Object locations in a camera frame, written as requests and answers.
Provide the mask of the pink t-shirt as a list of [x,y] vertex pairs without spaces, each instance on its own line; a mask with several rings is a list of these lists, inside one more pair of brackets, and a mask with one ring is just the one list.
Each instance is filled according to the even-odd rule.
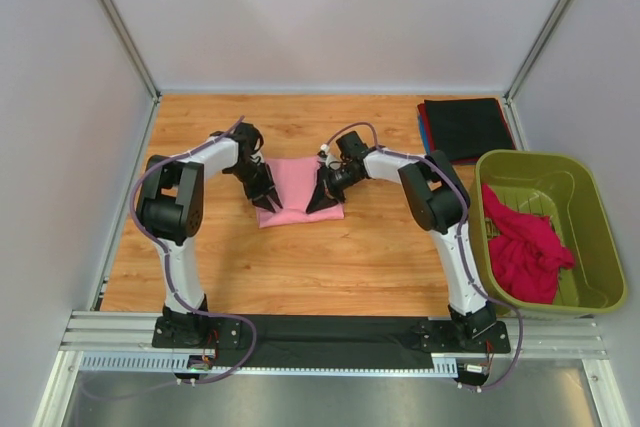
[[277,194],[282,207],[275,213],[257,208],[256,215],[260,228],[283,225],[342,220],[344,208],[341,204],[307,214],[306,208],[316,185],[319,163],[315,157],[267,158]]

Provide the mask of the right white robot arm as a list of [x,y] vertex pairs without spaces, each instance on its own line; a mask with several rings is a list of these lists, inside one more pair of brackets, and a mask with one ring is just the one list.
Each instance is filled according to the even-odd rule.
[[468,339],[492,328],[496,313],[481,284],[468,225],[470,197],[446,156],[400,153],[368,146],[355,131],[337,139],[339,155],[324,144],[317,154],[319,169],[307,205],[308,214],[346,202],[347,188],[364,180],[402,186],[411,215],[434,243],[448,285],[452,322]]

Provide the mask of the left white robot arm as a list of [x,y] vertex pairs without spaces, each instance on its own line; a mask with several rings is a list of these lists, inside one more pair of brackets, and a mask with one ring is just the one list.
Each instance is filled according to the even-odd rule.
[[204,218],[205,184],[221,173],[241,183],[256,208],[282,207],[263,159],[263,136],[242,120],[182,154],[151,156],[129,201],[136,227],[155,244],[162,262],[166,296],[154,327],[156,348],[213,346],[216,322],[208,315],[195,256],[195,236]]

